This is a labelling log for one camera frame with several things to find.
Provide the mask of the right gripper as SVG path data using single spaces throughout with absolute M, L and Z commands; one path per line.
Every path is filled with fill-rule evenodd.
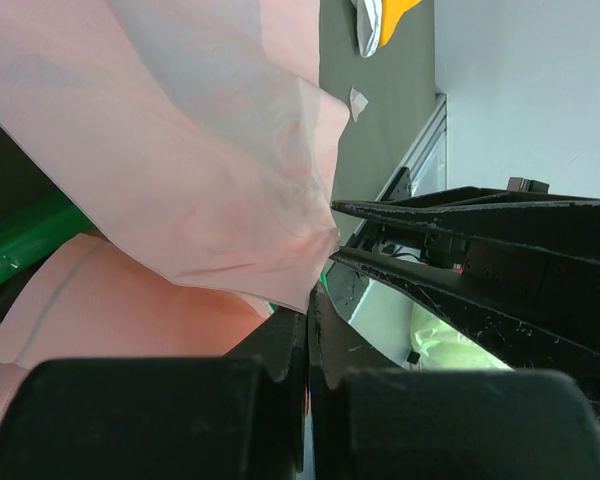
M 410 297 L 514 369 L 572 377 L 600 421 L 600 199 L 464 187 L 339 213 L 421 250 L 331 259 Z

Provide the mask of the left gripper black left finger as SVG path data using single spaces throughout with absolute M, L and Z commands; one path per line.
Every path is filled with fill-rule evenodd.
M 306 384 L 307 317 L 278 307 L 271 316 L 225 354 L 229 358 L 259 358 L 271 379 Z

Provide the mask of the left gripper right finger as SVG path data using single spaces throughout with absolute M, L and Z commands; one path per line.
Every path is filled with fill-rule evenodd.
M 385 367 L 385 356 L 339 315 L 322 283 L 311 292 L 307 314 L 311 379 L 334 390 L 352 369 Z

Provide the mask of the pink plastic bag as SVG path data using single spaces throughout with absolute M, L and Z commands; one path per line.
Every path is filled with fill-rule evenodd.
M 0 125 L 117 247 L 297 311 L 348 108 L 316 1 L 0 1 Z

